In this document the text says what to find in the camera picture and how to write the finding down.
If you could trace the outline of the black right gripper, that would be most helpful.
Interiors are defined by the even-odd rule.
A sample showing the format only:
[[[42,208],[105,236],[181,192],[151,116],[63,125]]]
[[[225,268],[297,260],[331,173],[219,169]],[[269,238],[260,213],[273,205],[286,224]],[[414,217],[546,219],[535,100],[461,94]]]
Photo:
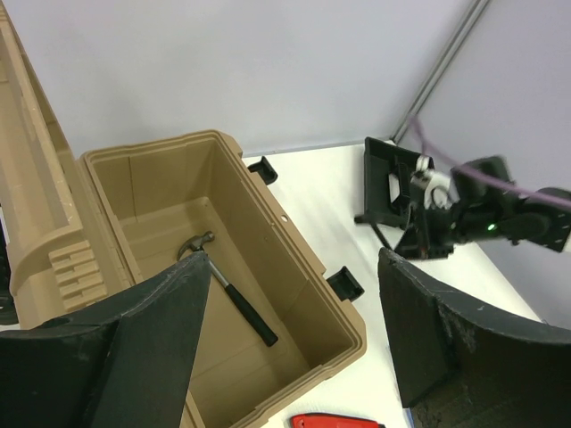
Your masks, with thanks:
[[[504,239],[501,226],[516,210],[516,193],[459,169],[447,176],[421,156],[410,178],[409,219],[394,251],[405,259],[446,259],[457,245]]]

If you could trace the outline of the black tool box tray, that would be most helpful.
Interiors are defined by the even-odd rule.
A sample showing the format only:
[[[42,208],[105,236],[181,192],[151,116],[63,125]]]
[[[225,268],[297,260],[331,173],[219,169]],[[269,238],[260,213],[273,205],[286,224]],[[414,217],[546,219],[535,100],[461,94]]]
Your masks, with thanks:
[[[364,212],[357,224],[383,224],[426,229],[426,213],[410,190],[416,172],[433,169],[430,156],[368,136],[364,152]]]

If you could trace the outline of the red utility knife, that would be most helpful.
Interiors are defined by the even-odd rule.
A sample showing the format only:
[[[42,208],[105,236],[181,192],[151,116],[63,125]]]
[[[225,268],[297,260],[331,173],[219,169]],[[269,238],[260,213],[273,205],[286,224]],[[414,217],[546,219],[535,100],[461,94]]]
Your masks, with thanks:
[[[383,424],[374,420],[328,413],[291,416],[289,424],[292,428],[385,428]]]

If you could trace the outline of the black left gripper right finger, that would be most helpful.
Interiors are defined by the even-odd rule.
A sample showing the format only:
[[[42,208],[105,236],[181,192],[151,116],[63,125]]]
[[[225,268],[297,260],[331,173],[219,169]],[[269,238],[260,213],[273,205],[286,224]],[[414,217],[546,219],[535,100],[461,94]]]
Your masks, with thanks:
[[[568,427],[570,332],[499,309],[381,249],[401,404],[416,427]]]

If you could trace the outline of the black claw hammer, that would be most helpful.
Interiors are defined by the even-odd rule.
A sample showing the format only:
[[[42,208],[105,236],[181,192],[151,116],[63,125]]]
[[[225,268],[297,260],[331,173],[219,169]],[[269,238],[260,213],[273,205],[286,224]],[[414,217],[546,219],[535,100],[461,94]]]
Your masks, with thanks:
[[[181,260],[182,256],[187,252],[204,251],[203,246],[215,240],[212,231],[206,231],[202,235],[195,235],[186,240],[178,249],[177,260]],[[278,341],[276,333],[264,321],[258,311],[251,303],[240,293],[237,288],[226,278],[226,276],[216,266],[214,261],[209,258],[210,269],[213,276],[223,287],[229,299],[243,316],[244,320],[252,327],[252,329],[260,336],[267,347],[272,347]]]

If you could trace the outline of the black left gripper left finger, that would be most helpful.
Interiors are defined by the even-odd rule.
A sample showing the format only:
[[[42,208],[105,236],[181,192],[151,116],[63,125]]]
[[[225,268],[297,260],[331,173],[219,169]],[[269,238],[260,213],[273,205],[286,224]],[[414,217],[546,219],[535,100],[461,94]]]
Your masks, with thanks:
[[[2,426],[179,426],[210,280],[195,253],[89,307],[2,332]]]

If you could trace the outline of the tan plastic tool box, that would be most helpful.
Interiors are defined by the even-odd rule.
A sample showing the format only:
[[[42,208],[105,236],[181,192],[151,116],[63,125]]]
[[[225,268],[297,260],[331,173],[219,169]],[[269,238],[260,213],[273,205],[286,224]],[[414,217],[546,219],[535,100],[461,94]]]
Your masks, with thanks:
[[[236,140],[75,156],[1,15],[1,424],[261,427],[364,322]]]

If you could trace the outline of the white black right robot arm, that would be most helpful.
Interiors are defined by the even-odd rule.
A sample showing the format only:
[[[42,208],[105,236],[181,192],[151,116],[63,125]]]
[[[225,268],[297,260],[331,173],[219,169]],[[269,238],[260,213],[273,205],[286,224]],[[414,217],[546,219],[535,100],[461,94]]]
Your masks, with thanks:
[[[472,160],[449,173],[426,156],[389,181],[391,201],[404,214],[395,252],[405,259],[445,259],[456,246],[506,240],[564,252],[570,241],[570,193],[516,188],[500,156]]]

